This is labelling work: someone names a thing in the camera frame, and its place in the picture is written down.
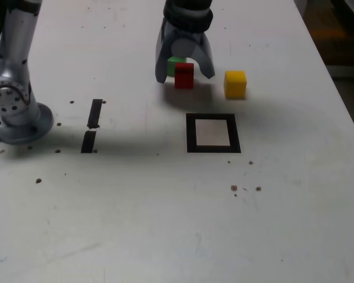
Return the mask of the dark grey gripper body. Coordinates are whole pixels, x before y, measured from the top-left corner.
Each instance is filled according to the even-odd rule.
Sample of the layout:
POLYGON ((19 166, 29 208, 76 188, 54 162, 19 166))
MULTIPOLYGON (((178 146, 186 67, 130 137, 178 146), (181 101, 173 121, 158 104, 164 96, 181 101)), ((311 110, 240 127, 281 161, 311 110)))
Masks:
POLYGON ((179 38, 187 38, 195 42, 201 42, 205 33, 192 33, 175 27, 168 27, 167 34, 176 34, 179 38))

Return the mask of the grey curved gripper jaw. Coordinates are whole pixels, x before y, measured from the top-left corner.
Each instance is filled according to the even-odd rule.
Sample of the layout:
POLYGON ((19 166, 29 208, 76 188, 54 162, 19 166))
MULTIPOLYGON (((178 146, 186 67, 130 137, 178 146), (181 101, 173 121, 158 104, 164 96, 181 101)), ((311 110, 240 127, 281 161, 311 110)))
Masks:
POLYGON ((192 58, 198 63, 201 73, 207 79, 215 76, 211 46, 205 33, 199 35, 199 41, 196 42, 192 58))
POLYGON ((168 76, 168 59, 172 56, 172 45, 177 39, 176 28, 163 19, 156 43, 155 76, 163 84, 168 76))

